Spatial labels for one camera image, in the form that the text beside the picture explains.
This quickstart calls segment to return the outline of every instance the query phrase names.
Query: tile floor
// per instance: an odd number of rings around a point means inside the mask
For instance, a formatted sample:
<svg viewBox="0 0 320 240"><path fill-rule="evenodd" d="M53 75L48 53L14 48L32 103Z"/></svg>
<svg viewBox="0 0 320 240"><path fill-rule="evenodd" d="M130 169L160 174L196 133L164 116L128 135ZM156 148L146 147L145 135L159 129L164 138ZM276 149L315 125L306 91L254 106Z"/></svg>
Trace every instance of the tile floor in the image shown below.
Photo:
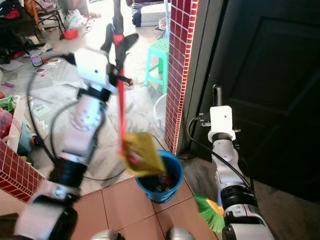
<svg viewBox="0 0 320 240"><path fill-rule="evenodd" d="M89 240L106 229L118 231L126 240L164 240L173 226L188 229L197 240L217 239L198 214L185 180L165 204L151 202L132 177L82 197L74 208L78 223L72 240Z"/></svg>

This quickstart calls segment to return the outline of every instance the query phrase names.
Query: red brick pillar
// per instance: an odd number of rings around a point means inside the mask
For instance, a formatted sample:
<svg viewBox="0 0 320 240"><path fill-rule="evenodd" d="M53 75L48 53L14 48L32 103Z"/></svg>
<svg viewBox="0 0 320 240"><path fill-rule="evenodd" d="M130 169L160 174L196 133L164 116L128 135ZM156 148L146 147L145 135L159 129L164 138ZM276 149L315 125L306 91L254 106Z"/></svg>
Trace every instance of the red brick pillar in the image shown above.
<svg viewBox="0 0 320 240"><path fill-rule="evenodd" d="M172 0L164 140L176 154L199 0Z"/></svg>
<svg viewBox="0 0 320 240"><path fill-rule="evenodd" d="M19 157L5 143L0 142L0 189L27 202L36 192L43 176Z"/></svg>

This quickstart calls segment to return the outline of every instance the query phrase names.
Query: teal plastic stool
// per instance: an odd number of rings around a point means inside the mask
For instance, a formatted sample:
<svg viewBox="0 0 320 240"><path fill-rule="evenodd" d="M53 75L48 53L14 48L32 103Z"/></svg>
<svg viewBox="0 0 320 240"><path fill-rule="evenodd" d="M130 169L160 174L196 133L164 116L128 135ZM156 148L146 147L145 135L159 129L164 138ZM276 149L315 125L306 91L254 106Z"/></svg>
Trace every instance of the teal plastic stool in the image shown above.
<svg viewBox="0 0 320 240"><path fill-rule="evenodd" d="M159 62L154 67L150 68L151 56L157 56ZM161 38L152 44L148 50L148 58L146 61L144 85L148 86L148 81L154 81L162 85L162 93L167 93L168 87L168 65L169 65L169 40ZM158 68L158 73L162 74L162 80L150 76L150 72Z"/></svg>

